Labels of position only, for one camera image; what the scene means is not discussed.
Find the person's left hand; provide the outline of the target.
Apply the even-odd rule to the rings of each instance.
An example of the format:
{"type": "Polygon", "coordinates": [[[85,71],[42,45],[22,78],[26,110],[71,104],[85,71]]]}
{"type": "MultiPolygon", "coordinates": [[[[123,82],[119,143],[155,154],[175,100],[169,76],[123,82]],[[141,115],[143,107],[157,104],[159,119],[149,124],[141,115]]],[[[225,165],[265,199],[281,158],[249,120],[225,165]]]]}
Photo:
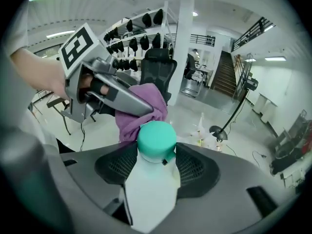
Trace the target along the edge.
{"type": "Polygon", "coordinates": [[[105,85],[102,81],[95,78],[91,74],[82,75],[79,82],[79,90],[81,91],[92,91],[99,95],[106,95],[109,91],[109,87],[105,85]]]}

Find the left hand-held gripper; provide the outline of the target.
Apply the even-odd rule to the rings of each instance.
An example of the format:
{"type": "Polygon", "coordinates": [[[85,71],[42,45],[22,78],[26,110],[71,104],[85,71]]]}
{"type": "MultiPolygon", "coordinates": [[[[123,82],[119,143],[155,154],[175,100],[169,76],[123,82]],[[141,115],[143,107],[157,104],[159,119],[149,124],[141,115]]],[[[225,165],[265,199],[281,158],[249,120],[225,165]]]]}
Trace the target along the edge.
{"type": "Polygon", "coordinates": [[[128,89],[129,83],[117,76],[118,59],[112,56],[87,23],[70,36],[58,55],[65,73],[64,89],[70,98],[69,108],[62,111],[64,116],[83,123],[102,108],[103,96],[100,93],[96,96],[79,94],[83,73],[92,76],[102,74],[112,79],[108,82],[107,106],[137,117],[154,111],[150,104],[128,89]]]}

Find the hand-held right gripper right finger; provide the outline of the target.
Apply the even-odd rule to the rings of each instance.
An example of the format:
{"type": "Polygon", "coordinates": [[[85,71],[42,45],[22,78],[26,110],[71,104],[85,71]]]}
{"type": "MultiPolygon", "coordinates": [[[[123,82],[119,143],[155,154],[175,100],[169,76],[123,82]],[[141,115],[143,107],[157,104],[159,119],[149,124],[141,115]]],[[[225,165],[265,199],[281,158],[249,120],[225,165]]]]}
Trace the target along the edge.
{"type": "Polygon", "coordinates": [[[292,191],[236,156],[178,143],[176,165],[177,230],[263,230],[296,200],[292,191]]]}

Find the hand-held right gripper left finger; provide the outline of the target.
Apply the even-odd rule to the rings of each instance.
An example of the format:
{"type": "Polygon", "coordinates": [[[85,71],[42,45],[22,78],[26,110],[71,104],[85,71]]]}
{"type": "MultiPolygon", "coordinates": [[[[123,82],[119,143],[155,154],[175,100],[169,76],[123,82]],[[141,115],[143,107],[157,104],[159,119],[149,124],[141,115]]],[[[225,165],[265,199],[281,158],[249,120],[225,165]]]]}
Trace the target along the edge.
{"type": "Polygon", "coordinates": [[[78,187],[107,215],[131,226],[125,182],[137,162],[137,143],[123,142],[60,157],[78,187]]]}

